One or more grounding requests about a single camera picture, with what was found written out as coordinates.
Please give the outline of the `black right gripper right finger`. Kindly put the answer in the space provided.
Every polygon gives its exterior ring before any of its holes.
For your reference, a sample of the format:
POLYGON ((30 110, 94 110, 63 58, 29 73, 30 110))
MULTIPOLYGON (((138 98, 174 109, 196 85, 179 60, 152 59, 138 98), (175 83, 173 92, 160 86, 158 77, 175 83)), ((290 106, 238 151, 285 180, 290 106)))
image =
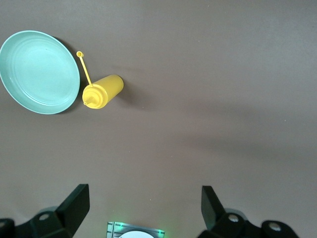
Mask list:
POLYGON ((227 212, 211 186, 202 186, 201 212, 206 225, 200 238, 297 238, 287 224, 266 220, 260 227, 236 212, 227 212))

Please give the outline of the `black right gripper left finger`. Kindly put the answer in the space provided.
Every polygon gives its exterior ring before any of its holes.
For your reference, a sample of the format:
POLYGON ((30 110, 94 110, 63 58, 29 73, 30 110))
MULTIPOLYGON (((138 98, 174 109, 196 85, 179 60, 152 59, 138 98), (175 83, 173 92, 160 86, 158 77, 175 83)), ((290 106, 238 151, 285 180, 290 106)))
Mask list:
POLYGON ((2 238, 72 238, 89 212, 89 185, 79 184, 53 211, 43 211, 17 226, 1 218, 2 238))

